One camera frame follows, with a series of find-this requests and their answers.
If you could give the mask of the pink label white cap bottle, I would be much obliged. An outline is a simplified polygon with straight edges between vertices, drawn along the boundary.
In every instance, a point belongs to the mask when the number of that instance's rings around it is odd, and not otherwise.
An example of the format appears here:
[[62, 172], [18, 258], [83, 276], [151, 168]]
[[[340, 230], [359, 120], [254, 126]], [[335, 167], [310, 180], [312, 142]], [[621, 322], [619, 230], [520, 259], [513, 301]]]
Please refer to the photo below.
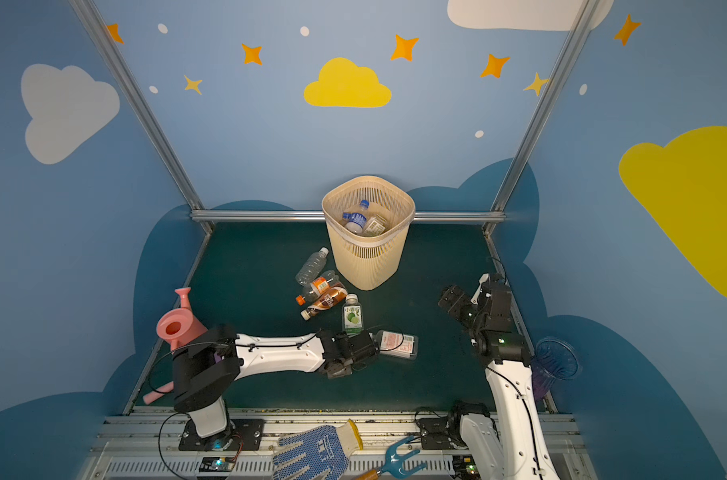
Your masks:
[[379, 354], [403, 360], [415, 360], [419, 354], [419, 338], [414, 335], [379, 330], [373, 334]]

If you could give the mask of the blue label water bottle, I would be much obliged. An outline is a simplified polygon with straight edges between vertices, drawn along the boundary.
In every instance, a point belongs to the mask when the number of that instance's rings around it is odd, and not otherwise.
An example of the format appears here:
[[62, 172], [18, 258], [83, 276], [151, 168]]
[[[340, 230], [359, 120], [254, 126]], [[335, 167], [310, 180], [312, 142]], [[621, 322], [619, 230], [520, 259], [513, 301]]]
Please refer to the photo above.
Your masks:
[[369, 215], [369, 202], [367, 200], [361, 200], [353, 210], [343, 212], [342, 220], [344, 228], [353, 234], [361, 234], [365, 230], [367, 221], [369, 221], [367, 215]]

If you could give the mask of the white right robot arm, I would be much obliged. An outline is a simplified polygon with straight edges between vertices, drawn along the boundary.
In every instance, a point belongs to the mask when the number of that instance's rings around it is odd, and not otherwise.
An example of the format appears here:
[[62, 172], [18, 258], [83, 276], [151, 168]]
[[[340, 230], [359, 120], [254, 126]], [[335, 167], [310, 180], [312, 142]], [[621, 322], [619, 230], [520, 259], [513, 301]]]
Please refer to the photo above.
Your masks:
[[485, 368], [497, 417], [459, 402], [449, 432], [467, 446], [483, 479], [557, 479], [533, 395], [531, 350], [513, 321], [513, 292], [499, 274], [485, 273], [469, 295], [453, 285], [439, 307], [469, 334]]

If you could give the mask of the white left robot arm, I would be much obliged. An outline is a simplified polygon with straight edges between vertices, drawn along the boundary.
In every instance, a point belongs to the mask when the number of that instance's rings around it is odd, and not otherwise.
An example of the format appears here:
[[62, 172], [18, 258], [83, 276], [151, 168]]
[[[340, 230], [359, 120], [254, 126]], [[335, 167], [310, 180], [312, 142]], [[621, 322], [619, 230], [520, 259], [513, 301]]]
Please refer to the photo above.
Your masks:
[[371, 334], [319, 330], [297, 337], [254, 337], [219, 325], [171, 351], [173, 409], [207, 440], [230, 429], [223, 395], [237, 380], [279, 372], [343, 378], [379, 354]]

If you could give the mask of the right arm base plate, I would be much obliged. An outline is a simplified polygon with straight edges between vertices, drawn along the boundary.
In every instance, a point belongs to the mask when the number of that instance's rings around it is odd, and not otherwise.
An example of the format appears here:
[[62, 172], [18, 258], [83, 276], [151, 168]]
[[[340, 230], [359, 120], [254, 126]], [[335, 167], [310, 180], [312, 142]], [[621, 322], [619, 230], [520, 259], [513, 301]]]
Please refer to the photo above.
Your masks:
[[423, 450], [453, 450], [459, 446], [449, 432], [446, 417], [423, 417], [415, 421]]

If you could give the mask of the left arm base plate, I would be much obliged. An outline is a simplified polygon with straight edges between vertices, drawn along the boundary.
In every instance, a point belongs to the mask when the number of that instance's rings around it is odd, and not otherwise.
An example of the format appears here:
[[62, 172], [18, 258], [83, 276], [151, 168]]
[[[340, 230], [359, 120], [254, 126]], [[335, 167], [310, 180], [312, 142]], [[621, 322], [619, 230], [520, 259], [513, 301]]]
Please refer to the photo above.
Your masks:
[[259, 450], [265, 421], [262, 419], [231, 419], [223, 432], [209, 437], [197, 434], [192, 420], [188, 420], [178, 444], [179, 451], [256, 451]]

